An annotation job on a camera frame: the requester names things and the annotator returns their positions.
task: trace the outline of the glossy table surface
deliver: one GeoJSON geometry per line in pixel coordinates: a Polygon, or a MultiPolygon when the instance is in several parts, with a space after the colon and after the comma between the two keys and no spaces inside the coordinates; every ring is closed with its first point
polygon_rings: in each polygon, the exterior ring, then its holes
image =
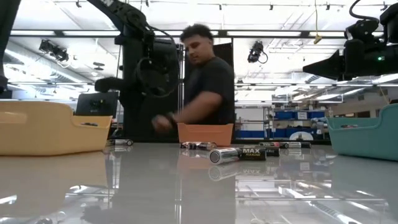
{"type": "Polygon", "coordinates": [[[177,144],[0,157],[0,223],[398,223],[398,163],[281,150],[213,166],[177,144]]]}

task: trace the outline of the man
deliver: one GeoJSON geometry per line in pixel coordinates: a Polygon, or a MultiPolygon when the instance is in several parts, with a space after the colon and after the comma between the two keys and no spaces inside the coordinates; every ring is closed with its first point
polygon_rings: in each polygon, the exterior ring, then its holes
{"type": "Polygon", "coordinates": [[[158,132],[170,131],[176,123],[228,124],[234,121],[234,72],[213,51],[213,36],[207,26],[195,24],[180,36],[194,69],[185,84],[184,109],[152,120],[158,132]]]}

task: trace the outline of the black t-shirt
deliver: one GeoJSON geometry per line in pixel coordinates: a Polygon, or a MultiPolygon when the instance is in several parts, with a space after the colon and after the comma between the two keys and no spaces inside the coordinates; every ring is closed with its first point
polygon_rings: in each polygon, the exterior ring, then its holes
{"type": "Polygon", "coordinates": [[[232,67],[219,57],[195,68],[187,80],[184,103],[193,101],[201,92],[210,91],[219,94],[221,106],[196,124],[234,123],[234,72],[232,67]]]}

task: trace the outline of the teal plastic bin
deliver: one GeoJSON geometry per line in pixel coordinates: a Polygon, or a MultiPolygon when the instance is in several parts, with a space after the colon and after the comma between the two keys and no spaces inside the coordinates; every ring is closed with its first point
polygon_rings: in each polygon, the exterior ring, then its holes
{"type": "Polygon", "coordinates": [[[331,146],[338,154],[398,161],[398,104],[378,118],[327,118],[331,146]],[[357,125],[357,128],[342,128],[357,125]]]}

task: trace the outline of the dark hair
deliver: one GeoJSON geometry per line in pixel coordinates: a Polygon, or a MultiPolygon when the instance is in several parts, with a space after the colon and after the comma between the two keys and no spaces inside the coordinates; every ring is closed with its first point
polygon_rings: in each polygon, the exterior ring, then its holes
{"type": "Polygon", "coordinates": [[[208,26],[202,24],[194,24],[193,26],[188,26],[182,31],[180,36],[180,40],[183,42],[185,39],[192,37],[194,35],[199,35],[201,37],[207,37],[211,41],[213,41],[213,34],[210,32],[210,28],[208,26]]]}

